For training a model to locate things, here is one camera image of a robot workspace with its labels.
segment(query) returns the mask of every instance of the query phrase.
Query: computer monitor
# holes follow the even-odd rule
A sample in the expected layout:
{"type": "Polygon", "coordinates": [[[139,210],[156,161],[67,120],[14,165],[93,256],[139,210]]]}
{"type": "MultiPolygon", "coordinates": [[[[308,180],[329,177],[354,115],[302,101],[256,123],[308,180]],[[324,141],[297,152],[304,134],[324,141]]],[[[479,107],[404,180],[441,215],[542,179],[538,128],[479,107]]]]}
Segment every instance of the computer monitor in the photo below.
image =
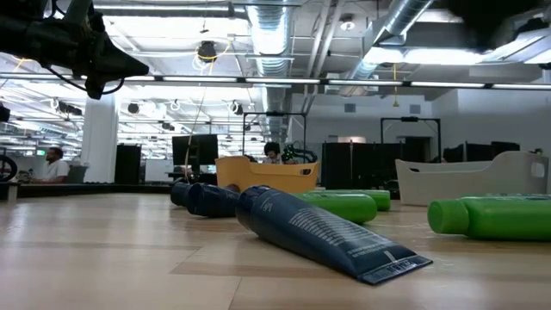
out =
{"type": "MultiPolygon", "coordinates": [[[[172,137],[174,165],[185,164],[189,136],[172,137]]],[[[188,164],[214,164],[218,158],[218,135],[197,134],[191,136],[188,164]]]]}

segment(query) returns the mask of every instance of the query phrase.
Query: tube cap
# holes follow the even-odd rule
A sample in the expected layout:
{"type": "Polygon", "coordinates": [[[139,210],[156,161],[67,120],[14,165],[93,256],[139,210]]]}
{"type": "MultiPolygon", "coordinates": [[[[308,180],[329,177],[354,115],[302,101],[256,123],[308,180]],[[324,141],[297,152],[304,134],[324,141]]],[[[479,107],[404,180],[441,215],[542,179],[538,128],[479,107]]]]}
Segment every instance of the tube cap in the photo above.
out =
{"type": "Polygon", "coordinates": [[[430,228],[435,233],[465,234],[468,232],[468,210],[463,201],[434,201],[427,212],[430,228]]]}

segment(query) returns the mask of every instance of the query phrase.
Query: green tube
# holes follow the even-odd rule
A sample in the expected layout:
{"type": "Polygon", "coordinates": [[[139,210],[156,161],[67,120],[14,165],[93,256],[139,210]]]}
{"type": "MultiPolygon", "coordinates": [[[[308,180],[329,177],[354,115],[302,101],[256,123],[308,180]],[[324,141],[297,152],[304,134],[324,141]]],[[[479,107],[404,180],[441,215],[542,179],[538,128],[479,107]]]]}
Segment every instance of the green tube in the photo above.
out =
{"type": "Polygon", "coordinates": [[[550,200],[515,196],[434,201],[427,215],[435,233],[474,239],[551,240],[550,200]]]}
{"type": "Polygon", "coordinates": [[[309,192],[294,196],[357,224],[370,221],[377,215],[375,200],[362,193],[309,192]]]}
{"type": "Polygon", "coordinates": [[[313,190],[308,193],[335,193],[335,194],[365,194],[375,200],[378,211],[390,210],[390,192],[388,190],[377,189],[330,189],[330,190],[313,190]]]}

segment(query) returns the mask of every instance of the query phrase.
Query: dark blue tube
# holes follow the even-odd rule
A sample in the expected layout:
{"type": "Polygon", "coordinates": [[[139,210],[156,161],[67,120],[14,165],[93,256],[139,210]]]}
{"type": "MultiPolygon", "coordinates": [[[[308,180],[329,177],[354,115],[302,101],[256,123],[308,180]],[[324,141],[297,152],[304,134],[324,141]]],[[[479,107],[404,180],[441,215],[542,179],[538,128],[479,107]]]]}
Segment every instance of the dark blue tube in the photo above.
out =
{"type": "Polygon", "coordinates": [[[225,218],[235,216],[238,199],[239,193],[229,189],[196,183],[189,188],[184,200],[188,202],[188,212],[193,215],[225,218]]]}
{"type": "Polygon", "coordinates": [[[432,263],[362,226],[264,186],[241,194],[236,215],[260,238],[371,285],[432,263]]]}
{"type": "Polygon", "coordinates": [[[170,201],[177,206],[187,207],[189,205],[189,189],[192,184],[176,183],[172,186],[170,192],[170,201]]]}

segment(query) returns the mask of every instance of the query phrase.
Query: wall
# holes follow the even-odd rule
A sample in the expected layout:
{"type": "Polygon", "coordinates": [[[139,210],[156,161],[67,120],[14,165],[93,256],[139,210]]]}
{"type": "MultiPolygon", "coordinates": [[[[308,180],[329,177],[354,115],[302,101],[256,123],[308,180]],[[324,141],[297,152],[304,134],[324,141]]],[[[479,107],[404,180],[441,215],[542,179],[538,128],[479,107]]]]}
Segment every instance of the wall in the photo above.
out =
{"type": "MultiPolygon", "coordinates": [[[[294,111],[300,111],[302,95],[294,95],[294,111]]],[[[421,114],[417,117],[431,117],[432,104],[426,102],[423,96],[400,96],[399,107],[394,107],[393,96],[351,97],[317,96],[307,118],[306,141],[323,143],[330,135],[361,136],[368,143],[381,141],[381,117],[403,117],[410,114],[410,104],[421,106],[421,114]],[[344,113],[345,103],[355,103],[355,113],[344,113]]],[[[302,141],[302,119],[296,117],[291,122],[289,140],[302,141]]],[[[436,137],[435,132],[423,122],[401,123],[385,122],[385,141],[397,142],[400,136],[436,137]]]]}
{"type": "Polygon", "coordinates": [[[442,118],[443,147],[469,141],[515,142],[551,154],[551,96],[544,91],[454,90],[433,102],[442,118]]]}

